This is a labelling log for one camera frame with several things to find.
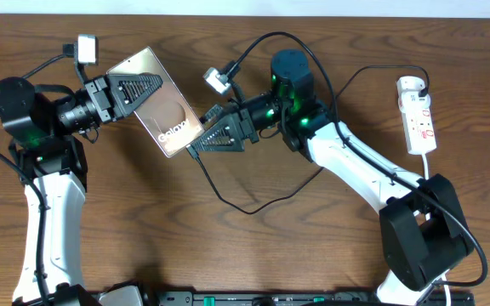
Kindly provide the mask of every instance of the power cord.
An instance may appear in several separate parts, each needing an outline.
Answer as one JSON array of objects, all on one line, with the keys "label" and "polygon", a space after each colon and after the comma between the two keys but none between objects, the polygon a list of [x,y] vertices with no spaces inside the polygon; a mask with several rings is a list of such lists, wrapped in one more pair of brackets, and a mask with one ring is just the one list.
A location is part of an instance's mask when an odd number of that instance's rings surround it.
[{"label": "power cord", "polygon": [[245,101],[245,94],[243,93],[242,88],[239,86],[237,82],[234,82],[234,80],[230,80],[230,85],[231,89],[234,92],[234,95],[236,96],[236,101],[238,105],[242,105],[243,101]]},{"label": "power cord", "polygon": [[[426,159],[426,153],[421,154],[421,159],[423,160],[423,169],[424,169],[424,179],[429,179],[429,162]],[[425,214],[424,218],[428,221],[430,220],[430,214],[427,213]],[[440,277],[442,281],[447,281],[446,274],[442,274],[442,277]],[[443,285],[443,291],[446,294],[446,306],[451,306],[451,291],[449,290],[448,285]]]},{"label": "power cord", "polygon": [[262,132],[264,132],[264,131],[265,131],[265,128],[262,128],[262,129],[260,129],[260,130],[259,130],[259,137],[261,137],[262,139],[270,139],[270,138],[274,138],[274,137],[276,137],[276,136],[277,136],[277,135],[278,135],[278,134],[281,132],[281,130],[280,130],[280,129],[277,129],[275,132],[271,133],[270,135],[268,135],[268,136],[264,136],[264,135],[262,134]]},{"label": "power cord", "polygon": [[34,70],[26,73],[22,78],[27,79],[27,78],[33,76],[34,74],[38,73],[39,71],[41,71],[42,69],[44,69],[48,65],[53,64],[53,63],[57,62],[58,60],[64,59],[65,57],[67,57],[65,54],[60,54],[58,56],[54,56],[52,59],[49,59],[46,62],[42,63],[40,66],[38,66]]},{"label": "power cord", "polygon": [[[35,68],[34,70],[26,73],[23,78],[28,78],[33,76],[34,74],[41,71],[43,68],[47,67],[50,64],[55,63],[58,60],[65,58],[64,54],[53,57],[52,59],[47,60],[42,63],[40,66]],[[13,169],[18,175],[23,179],[24,183],[33,190],[37,199],[39,200],[39,229],[37,232],[37,245],[35,251],[35,277],[37,278],[37,286],[39,288],[39,295],[41,296],[41,301],[45,306],[50,306],[50,301],[48,299],[47,294],[47,282],[45,280],[46,274],[44,273],[44,264],[43,264],[43,249],[44,249],[44,227],[46,223],[46,212],[47,207],[45,205],[43,194],[38,189],[38,187],[33,183],[33,180],[29,178],[18,166],[16,166],[12,161],[10,161],[7,157],[0,153],[0,161],[4,162],[7,166]]]},{"label": "power cord", "polygon": [[[481,248],[480,243],[472,235],[472,233],[470,232],[470,230],[466,226],[464,226],[451,212],[449,212],[440,203],[438,203],[437,201],[435,201],[434,199],[432,199],[430,196],[426,195],[423,191],[415,188],[414,186],[412,186],[407,181],[399,178],[396,173],[392,173],[389,170],[386,170],[384,167],[381,167],[376,161],[374,161],[374,160],[370,159],[368,156],[364,155],[361,151],[359,151],[352,144],[352,142],[350,141],[349,138],[346,138],[343,135],[343,133],[341,132],[341,129],[339,127],[339,114],[338,114],[337,99],[347,89],[347,87],[355,79],[355,77],[358,74],[360,74],[362,71],[365,71],[366,69],[377,69],[377,68],[379,68],[379,69],[394,69],[394,68],[397,68],[397,69],[402,69],[402,68],[419,69],[419,70],[421,70],[424,73],[424,75],[426,77],[426,85],[425,85],[425,88],[420,91],[419,96],[425,96],[428,93],[428,90],[429,90],[429,87],[430,87],[430,79],[429,79],[429,76],[428,76],[428,73],[426,72],[426,70],[423,67],[414,66],[414,65],[370,65],[370,66],[365,66],[365,67],[362,67],[361,69],[359,69],[357,72],[355,72],[355,74],[349,79],[349,81],[341,88],[341,90],[339,91],[339,93],[336,95],[335,92],[334,92],[334,90],[333,90],[333,86],[332,86],[332,83],[330,82],[330,78],[328,77],[327,72],[324,70],[324,68],[322,67],[321,62],[313,54],[313,52],[309,49],[309,47],[307,47],[307,45],[305,45],[305,43],[303,43],[300,39],[298,39],[296,36],[294,36],[294,35],[292,35],[290,33],[287,33],[287,32],[284,32],[284,31],[274,31],[274,32],[271,32],[271,33],[264,34],[263,36],[261,36],[257,40],[255,40],[247,48],[247,50],[245,50],[245,52],[239,57],[239,59],[236,61],[236,63],[228,70],[227,75],[231,75],[231,73],[235,69],[239,69],[239,64],[241,62],[243,62],[243,60],[245,59],[245,57],[251,52],[251,50],[258,43],[260,43],[261,41],[263,41],[267,37],[273,37],[273,36],[285,36],[285,37],[288,37],[288,38],[293,39],[295,42],[297,42],[309,54],[309,56],[313,59],[313,61],[315,62],[315,64],[319,68],[319,70],[321,71],[322,76],[324,77],[324,79],[326,81],[326,84],[328,86],[328,90],[330,92],[331,99],[332,99],[332,104],[330,105],[330,108],[332,109],[332,112],[333,112],[334,126],[336,128],[336,132],[338,133],[338,136],[342,140],[343,145],[349,147],[349,149],[351,151],[353,151],[357,156],[359,156],[361,159],[363,159],[370,166],[372,166],[373,168],[375,168],[376,170],[378,170],[379,172],[381,172],[383,175],[386,175],[387,177],[391,178],[393,182],[396,182],[396,183],[400,184],[401,186],[403,186],[403,187],[411,190],[414,194],[416,194],[417,196],[420,196],[425,201],[427,201],[429,204],[431,204],[433,207],[435,207],[438,210],[440,210],[444,215],[446,215],[450,219],[452,219],[452,221],[454,221],[454,223],[456,223],[458,225],[458,227],[463,230],[464,234],[466,236],[468,236],[468,238],[470,238],[470,241],[472,242],[472,245],[474,245],[474,248],[476,249],[477,254],[478,254],[478,256],[480,258],[480,261],[481,261],[481,275],[476,280],[473,280],[473,281],[462,282],[462,281],[438,280],[438,281],[435,281],[434,282],[434,285],[435,286],[444,286],[444,285],[447,285],[447,286],[462,286],[462,287],[472,287],[472,286],[480,285],[487,278],[487,273],[488,273],[487,258],[485,256],[485,252]],[[215,190],[215,193],[217,194],[217,196],[219,197],[219,199],[223,201],[222,197],[219,196],[218,191],[216,191],[216,189],[214,188],[213,182],[210,181],[210,184],[213,187],[213,189]]]},{"label": "power cord", "polygon": [[208,170],[205,168],[205,166],[203,166],[203,162],[202,162],[202,159],[200,159],[200,155],[199,153],[196,151],[196,149],[194,149],[191,145],[189,145],[187,147],[187,150],[188,152],[191,154],[192,158],[194,158],[196,160],[196,162],[200,165],[200,168],[202,169],[203,171],[203,174],[205,175],[205,178],[208,180],[209,184],[211,185],[211,188],[213,189],[213,192],[215,195],[217,195],[217,197],[219,198],[219,200],[221,200],[222,202],[230,205],[231,207],[234,207],[235,209],[237,209],[239,212],[241,213],[245,213],[247,215],[254,215],[255,213],[258,213],[259,211],[261,211],[262,209],[268,207],[269,205],[275,203],[275,202],[279,202],[279,201],[283,201],[283,200],[287,200],[287,199],[290,199],[291,197],[295,196],[297,193],[299,193],[310,181],[312,181],[317,175],[319,175],[319,173],[324,169],[324,167],[320,167],[315,173],[313,173],[313,175],[311,175],[304,183],[302,183],[293,193],[291,193],[290,195],[286,195],[286,196],[283,196],[283,197],[280,197],[280,198],[277,198],[277,199],[274,199],[274,200],[271,200],[271,201],[268,201],[266,202],[266,204],[262,205],[261,207],[253,210],[252,212],[248,212],[242,208],[240,208],[238,205],[230,202],[230,201],[227,201],[225,198],[222,197],[222,195],[220,195],[219,193],[219,190],[217,190],[217,187],[214,185],[213,183],[213,180],[211,179],[211,177],[209,176],[209,173],[208,173]]}]

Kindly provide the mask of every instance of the power connector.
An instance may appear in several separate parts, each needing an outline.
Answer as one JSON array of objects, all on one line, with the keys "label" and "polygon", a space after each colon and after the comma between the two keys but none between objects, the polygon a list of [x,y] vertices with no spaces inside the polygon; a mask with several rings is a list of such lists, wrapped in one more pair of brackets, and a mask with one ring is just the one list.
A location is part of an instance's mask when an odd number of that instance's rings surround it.
[{"label": "power connector", "polygon": [[407,152],[424,155],[436,148],[436,137],[430,113],[430,95],[421,97],[424,81],[416,76],[403,76],[396,82],[398,107],[402,113]]}]

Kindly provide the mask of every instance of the black cable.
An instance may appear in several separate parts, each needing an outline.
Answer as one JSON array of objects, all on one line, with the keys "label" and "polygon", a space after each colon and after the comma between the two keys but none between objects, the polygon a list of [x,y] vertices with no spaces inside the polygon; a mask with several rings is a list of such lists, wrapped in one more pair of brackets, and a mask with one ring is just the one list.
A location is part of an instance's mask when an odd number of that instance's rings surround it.
[{"label": "black cable", "polygon": [[332,83],[330,82],[330,78],[328,77],[327,72],[324,70],[322,67],[321,62],[319,59],[313,54],[313,52],[296,36],[286,33],[283,31],[275,31],[271,33],[264,34],[263,36],[259,37],[256,41],[254,41],[248,48],[245,50],[245,52],[242,54],[242,56],[239,57],[239,59],[236,61],[236,63],[230,68],[228,74],[230,75],[231,72],[236,69],[239,64],[245,59],[245,57],[248,55],[249,52],[262,40],[266,39],[267,37],[272,37],[272,36],[285,36],[293,39],[295,42],[297,42],[308,54],[309,56],[313,59],[317,67],[322,73],[322,76],[324,77],[326,84],[328,86],[328,90],[330,92],[331,98],[332,98],[332,104],[331,104],[331,109],[333,110],[333,117],[334,117],[334,126],[336,128],[336,132],[338,133],[338,136],[341,138],[342,143],[346,146],[349,147],[350,150],[352,150],[355,154],[357,154],[361,159],[363,159],[366,163],[368,163],[370,166],[374,167],[378,171],[380,171],[382,174],[386,175],[387,177],[391,178],[394,182],[397,182],[398,184],[402,185],[405,188],[410,189],[412,192],[417,194],[418,196],[421,196],[425,201],[429,202],[433,207],[439,209],[442,211],[445,215],[447,215],[450,219],[452,219],[459,228],[461,228],[464,233],[470,238],[472,244],[476,248],[477,254],[480,257],[481,261],[481,275],[480,277],[477,278],[477,280],[474,281],[469,281],[469,282],[459,282],[459,281],[444,281],[444,280],[437,280],[434,282],[435,285],[442,286],[442,285],[448,285],[448,286],[477,286],[481,284],[486,278],[487,278],[487,273],[488,273],[488,266],[487,266],[487,258],[485,256],[485,252],[481,248],[479,242],[477,239],[472,235],[469,229],[467,229],[460,221],[452,214],[450,213],[447,209],[445,209],[440,203],[435,201],[434,199],[430,198],[428,195],[426,195],[424,192],[418,190],[417,188],[413,187],[410,183],[404,181],[403,179],[399,178],[396,173],[391,173],[390,171],[384,169],[381,167],[379,164],[377,164],[375,161],[371,160],[369,157],[365,156],[362,154],[350,141],[349,138],[346,138],[343,133],[341,132],[341,129],[339,128],[339,114],[338,114],[338,106],[337,106],[337,98],[347,89],[349,86],[350,82],[361,72],[369,68],[412,68],[412,69],[419,69],[421,70],[426,78],[427,78],[427,83],[424,89],[421,90],[419,95],[426,95],[428,92],[428,88],[430,86],[430,79],[428,77],[428,73],[426,73],[426,70],[422,67],[419,66],[411,66],[411,65],[377,65],[377,66],[366,66],[362,67],[359,71],[357,71],[351,79],[344,85],[344,87],[339,91],[338,95],[336,95],[333,91]]},{"label": "black cable", "polygon": [[22,78],[28,78],[28,77],[31,77],[33,76],[34,74],[38,73],[39,71],[41,71],[43,68],[45,68],[46,66],[50,65],[50,64],[53,64],[55,62],[57,62],[58,60],[61,60],[63,58],[65,58],[66,56],[64,54],[60,54],[58,56],[54,56],[52,59],[49,59],[47,60],[46,62],[42,63],[40,66],[38,66],[37,68],[35,68],[34,70],[26,73]]},{"label": "black cable", "polygon": [[82,133],[81,136],[83,136],[84,139],[90,142],[90,144],[95,144],[96,141],[98,141],[98,138],[100,137],[100,132],[98,131],[97,128],[94,128],[95,131],[95,138],[91,139],[87,133]]},{"label": "black cable", "polygon": [[282,102],[282,109],[281,109],[281,129],[284,135],[287,134],[287,111],[289,108],[289,102],[284,100]]},{"label": "black cable", "polygon": [[[430,88],[430,78],[428,72],[421,67],[417,65],[367,65],[362,67],[361,69],[357,70],[355,74],[347,81],[347,83],[339,90],[339,92],[335,96],[335,100],[339,98],[339,96],[349,87],[350,83],[353,82],[356,76],[358,76],[361,72],[367,70],[367,69],[417,69],[421,70],[424,73],[424,77],[426,78],[426,85],[424,86],[423,89],[419,92],[419,97],[424,97]],[[333,111],[335,108],[335,103],[333,102],[330,105],[330,109]]]},{"label": "black cable", "polygon": [[211,179],[211,177],[209,176],[209,173],[208,173],[208,170],[205,168],[205,166],[203,166],[203,162],[202,160],[200,159],[200,156],[199,154],[197,154],[197,152],[195,152],[195,150],[192,148],[192,147],[189,147],[189,152],[191,153],[192,157],[197,161],[197,163],[200,165],[200,167],[202,168],[203,170],[203,174],[205,174],[205,177],[206,179],[208,180],[209,184],[211,185],[211,188],[213,189],[214,191],[214,194],[217,195],[217,197],[219,198],[219,200],[221,200],[222,202],[230,205],[231,207],[234,207],[235,209],[237,209],[238,211],[242,212],[242,213],[245,213],[247,215],[254,215],[255,213],[261,211],[262,209],[268,207],[269,205],[275,203],[275,202],[278,202],[278,201],[283,201],[283,200],[287,200],[287,199],[290,199],[291,197],[295,196],[297,193],[299,193],[300,190],[302,190],[311,180],[313,180],[317,175],[319,175],[319,173],[324,169],[323,167],[320,167],[315,173],[313,173],[313,175],[311,175],[302,185],[300,185],[298,187],[298,189],[296,189],[293,193],[291,193],[290,195],[286,195],[286,196],[283,196],[283,197],[280,197],[280,198],[277,198],[275,200],[271,200],[269,202],[267,202],[266,204],[262,205],[261,207],[253,210],[252,212],[248,212],[242,208],[240,208],[239,206],[237,206],[236,204],[233,204],[229,201],[227,201],[225,198],[222,197],[222,195],[220,195],[219,191],[217,190],[217,187],[214,185],[213,183],[213,180]]},{"label": "black cable", "polygon": [[233,80],[230,80],[230,85],[231,89],[234,91],[234,95],[236,96],[237,103],[241,106],[243,104],[243,101],[245,101],[245,94],[243,93],[243,90],[239,84],[234,82]]},{"label": "black cable", "polygon": [[262,134],[262,132],[264,132],[264,131],[265,131],[265,128],[262,128],[262,129],[260,129],[260,130],[259,130],[259,136],[260,136],[262,139],[270,139],[270,138],[274,138],[274,137],[276,137],[276,136],[277,136],[277,135],[278,135],[278,134],[281,132],[281,130],[280,130],[280,129],[277,129],[275,132],[271,133],[270,135],[268,135],[268,136],[264,136],[264,135]]}]

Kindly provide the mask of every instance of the plug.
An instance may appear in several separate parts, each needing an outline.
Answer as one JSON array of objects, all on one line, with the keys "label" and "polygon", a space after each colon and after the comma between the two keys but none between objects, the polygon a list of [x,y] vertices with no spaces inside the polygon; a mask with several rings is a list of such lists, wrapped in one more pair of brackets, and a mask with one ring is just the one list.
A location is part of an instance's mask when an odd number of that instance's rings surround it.
[{"label": "plug", "polygon": [[221,74],[216,68],[209,68],[203,75],[203,79],[219,93],[225,95],[231,88],[230,80],[226,74]]},{"label": "plug", "polygon": [[74,43],[65,43],[62,46],[62,54],[66,57],[74,57],[75,56],[75,44]]},{"label": "plug", "polygon": [[407,152],[423,155],[436,148],[436,137],[430,113],[430,96],[421,96],[424,81],[416,76],[403,76],[396,82],[398,108],[402,113]]}]

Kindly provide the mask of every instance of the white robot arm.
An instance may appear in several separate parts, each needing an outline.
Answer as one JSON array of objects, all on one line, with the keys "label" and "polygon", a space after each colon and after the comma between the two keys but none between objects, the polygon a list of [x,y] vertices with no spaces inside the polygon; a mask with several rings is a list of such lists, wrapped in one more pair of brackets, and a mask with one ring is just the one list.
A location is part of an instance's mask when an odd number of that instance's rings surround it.
[{"label": "white robot arm", "polygon": [[[387,170],[397,173],[398,177],[405,179],[413,186],[419,186],[418,181],[422,178],[420,175],[410,173],[382,157],[358,139],[343,122],[339,123],[339,128],[343,135],[363,154]],[[392,182],[389,177],[367,164],[345,146],[332,122],[318,129],[315,136],[308,140],[308,150],[311,159],[317,165],[325,167],[343,179],[366,200],[376,213],[387,206],[389,198],[401,198],[409,193],[408,189]],[[384,303],[415,305],[430,289],[431,286],[420,291],[410,290],[391,271],[385,282],[379,286],[376,294],[378,299]]]},{"label": "white robot arm", "polygon": [[[45,195],[48,206],[44,230],[43,261],[46,273],[46,291],[56,292],[58,286],[83,284],[80,253],[81,212],[86,191],[74,173],[51,173],[35,178],[33,183]],[[35,259],[39,229],[39,199],[26,186],[28,224],[24,266],[13,301],[28,302],[40,298],[36,282]]]}]

